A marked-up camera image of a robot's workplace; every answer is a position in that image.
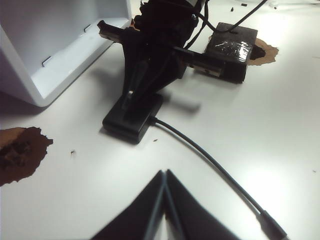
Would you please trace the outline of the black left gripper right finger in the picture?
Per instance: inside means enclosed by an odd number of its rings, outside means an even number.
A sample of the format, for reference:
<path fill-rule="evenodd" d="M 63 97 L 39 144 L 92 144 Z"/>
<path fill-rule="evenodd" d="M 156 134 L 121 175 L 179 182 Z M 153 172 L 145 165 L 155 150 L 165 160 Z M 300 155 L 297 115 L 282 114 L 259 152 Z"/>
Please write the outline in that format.
<path fill-rule="evenodd" d="M 238 239 L 224 224 L 202 207 L 170 170 L 166 171 L 166 185 L 169 212 L 173 214 L 173 229 L 179 239 Z"/>

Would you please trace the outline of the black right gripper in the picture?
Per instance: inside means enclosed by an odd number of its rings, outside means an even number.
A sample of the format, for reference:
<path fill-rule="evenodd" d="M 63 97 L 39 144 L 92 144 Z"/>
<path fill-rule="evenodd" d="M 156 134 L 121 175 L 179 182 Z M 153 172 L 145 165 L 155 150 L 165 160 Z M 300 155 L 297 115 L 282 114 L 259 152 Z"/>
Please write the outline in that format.
<path fill-rule="evenodd" d="M 164 32 L 148 35 L 132 27 L 115 27 L 103 20 L 97 26 L 102 38 L 122 45 L 125 62 L 122 109 L 126 112 L 141 105 L 173 81 L 181 79 L 186 67 L 216 77 L 223 73 L 221 60 L 184 49 Z"/>

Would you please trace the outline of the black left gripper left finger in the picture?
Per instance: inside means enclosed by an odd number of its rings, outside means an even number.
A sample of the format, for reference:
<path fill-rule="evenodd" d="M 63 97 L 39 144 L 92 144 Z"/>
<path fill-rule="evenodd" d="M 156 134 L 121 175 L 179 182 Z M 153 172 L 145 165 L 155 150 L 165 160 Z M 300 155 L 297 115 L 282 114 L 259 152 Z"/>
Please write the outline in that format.
<path fill-rule="evenodd" d="M 164 214 L 166 175 L 157 172 L 135 200 L 93 240 L 152 240 Z"/>

